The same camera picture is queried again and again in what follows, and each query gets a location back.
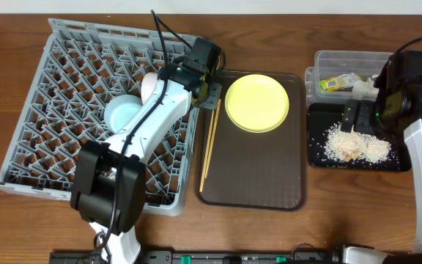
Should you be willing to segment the white tissue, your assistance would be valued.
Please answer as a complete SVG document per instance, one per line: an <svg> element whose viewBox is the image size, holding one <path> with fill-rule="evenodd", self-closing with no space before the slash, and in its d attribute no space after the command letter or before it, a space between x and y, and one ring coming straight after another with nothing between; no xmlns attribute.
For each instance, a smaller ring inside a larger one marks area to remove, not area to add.
<svg viewBox="0 0 422 264"><path fill-rule="evenodd" d="M353 84L352 96L354 99L375 100L379 89L374 87L378 75L367 78L366 81L358 80Z"/></svg>

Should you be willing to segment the wooden chopstick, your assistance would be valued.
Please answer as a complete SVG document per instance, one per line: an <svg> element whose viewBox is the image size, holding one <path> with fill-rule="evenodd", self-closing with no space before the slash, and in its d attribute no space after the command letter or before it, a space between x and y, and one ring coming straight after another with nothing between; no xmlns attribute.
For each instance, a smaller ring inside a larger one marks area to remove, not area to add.
<svg viewBox="0 0 422 264"><path fill-rule="evenodd" d="M207 126L207 133L206 133L206 140L204 141L205 144L205 148L204 148L204 159L203 159L203 166L201 169L201 176L200 176L200 185L199 185L199 192L201 193L203 191L203 187L204 187L204 180L205 180L205 176L206 176L206 169L207 169L207 163L208 163L208 156L209 156L209 148L210 148L210 142L211 142L211 137L212 137L212 126L213 126L213 122L214 122L214 117L215 117L215 111L211 111L210 112L210 120L209 122L206 122Z"/></svg>
<svg viewBox="0 0 422 264"><path fill-rule="evenodd" d="M218 100L218 105L215 111L215 114L213 116L213 122L212 122L212 129L211 129L211 134L210 134L210 143L209 143L209 150L208 150L208 159L207 159L207 165L206 165L206 170L205 170L205 175L204 175L204 179L207 178L208 172L209 172L209 167L210 167L210 160L212 157L212 149L213 149L213 145L214 145L214 141L215 141L215 134L216 134L216 128L217 128L217 124L218 124L218 118L219 118L219 112L220 112L220 108L221 108L221 99Z"/></svg>

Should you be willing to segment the rice food waste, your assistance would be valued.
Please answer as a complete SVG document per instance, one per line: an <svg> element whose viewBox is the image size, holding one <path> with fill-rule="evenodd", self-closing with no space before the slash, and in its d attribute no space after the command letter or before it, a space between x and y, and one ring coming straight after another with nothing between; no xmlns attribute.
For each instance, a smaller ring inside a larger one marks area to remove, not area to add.
<svg viewBox="0 0 422 264"><path fill-rule="evenodd" d="M388 155L392 150L389 142L379 140L377 137L351 131L345 133L341 131L341 123L336 122L325 132L324 140L316 140L311 143L315 146L316 155L323 161L352 162L367 161L371 164L378 164L388 160Z"/></svg>

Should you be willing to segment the green snack wrapper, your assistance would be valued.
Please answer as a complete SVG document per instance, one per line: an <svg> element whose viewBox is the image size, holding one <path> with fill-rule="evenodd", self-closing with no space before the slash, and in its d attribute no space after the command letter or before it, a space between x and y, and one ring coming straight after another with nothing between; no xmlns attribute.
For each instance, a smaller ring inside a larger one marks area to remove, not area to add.
<svg viewBox="0 0 422 264"><path fill-rule="evenodd" d="M362 77L356 73L345 73L319 82L319 86L326 92L341 91L353 88L356 81L362 81Z"/></svg>

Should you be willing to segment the yellow round plate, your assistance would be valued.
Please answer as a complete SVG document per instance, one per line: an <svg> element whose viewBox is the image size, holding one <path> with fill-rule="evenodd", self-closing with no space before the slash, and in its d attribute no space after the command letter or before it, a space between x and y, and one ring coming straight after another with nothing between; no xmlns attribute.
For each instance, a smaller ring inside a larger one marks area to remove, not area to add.
<svg viewBox="0 0 422 264"><path fill-rule="evenodd" d="M224 106L237 127L251 133L266 133L283 123L290 102L280 82L270 76L250 74L230 85Z"/></svg>

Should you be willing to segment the white bowl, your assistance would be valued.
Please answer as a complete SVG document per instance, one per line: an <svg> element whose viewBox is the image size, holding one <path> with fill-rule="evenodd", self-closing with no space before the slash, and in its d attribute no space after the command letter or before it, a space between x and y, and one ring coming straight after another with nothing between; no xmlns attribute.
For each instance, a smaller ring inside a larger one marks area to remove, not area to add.
<svg viewBox="0 0 422 264"><path fill-rule="evenodd" d="M141 101L142 104L145 104L152 92L155 89L155 85L158 82L157 73L147 73L141 82Z"/></svg>

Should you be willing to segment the light blue bowl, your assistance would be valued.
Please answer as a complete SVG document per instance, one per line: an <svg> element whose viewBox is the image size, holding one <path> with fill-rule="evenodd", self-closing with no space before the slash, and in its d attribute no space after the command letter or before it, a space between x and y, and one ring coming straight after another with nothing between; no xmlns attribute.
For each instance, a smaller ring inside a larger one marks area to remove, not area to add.
<svg viewBox="0 0 422 264"><path fill-rule="evenodd" d="M119 95L107 103L104 121L112 133L123 128L142 107L142 100L135 95Z"/></svg>

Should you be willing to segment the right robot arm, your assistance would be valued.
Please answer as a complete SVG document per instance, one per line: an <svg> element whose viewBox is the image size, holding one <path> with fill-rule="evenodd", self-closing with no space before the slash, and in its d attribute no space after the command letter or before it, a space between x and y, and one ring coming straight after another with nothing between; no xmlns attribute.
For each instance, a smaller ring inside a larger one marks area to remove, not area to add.
<svg viewBox="0 0 422 264"><path fill-rule="evenodd" d="M422 51L396 51L374 82L375 101L348 100L343 132L356 131L405 144L413 171L416 231L414 250L389 254L367 246L344 246L341 263L422 263Z"/></svg>

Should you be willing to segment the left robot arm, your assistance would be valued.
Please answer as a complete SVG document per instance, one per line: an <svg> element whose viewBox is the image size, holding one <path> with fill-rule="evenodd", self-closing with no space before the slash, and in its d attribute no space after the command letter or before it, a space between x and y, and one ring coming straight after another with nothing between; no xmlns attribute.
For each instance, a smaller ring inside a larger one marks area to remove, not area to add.
<svg viewBox="0 0 422 264"><path fill-rule="evenodd" d="M104 142L82 144L70 205L96 231L95 263L134 263L134 225L146 202L147 162L166 132L193 107L213 109L213 81L226 64L221 47L197 38L189 54L166 61L137 114Z"/></svg>

